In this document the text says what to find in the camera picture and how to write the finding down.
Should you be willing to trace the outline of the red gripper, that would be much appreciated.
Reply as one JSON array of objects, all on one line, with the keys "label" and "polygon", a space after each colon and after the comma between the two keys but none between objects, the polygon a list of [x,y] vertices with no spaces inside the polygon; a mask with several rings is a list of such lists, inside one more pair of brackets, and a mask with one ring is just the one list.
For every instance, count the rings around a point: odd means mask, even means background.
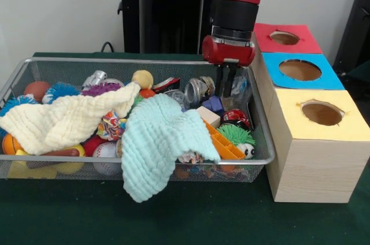
[{"label": "red gripper", "polygon": [[[255,56],[256,46],[253,42],[241,42],[206,36],[202,43],[203,58],[207,62],[221,64],[236,64],[237,66],[249,66]],[[227,80],[224,86],[224,97],[230,97],[232,84],[236,75],[236,67],[229,67]],[[223,91],[224,67],[218,66],[216,70],[216,94]]]}]

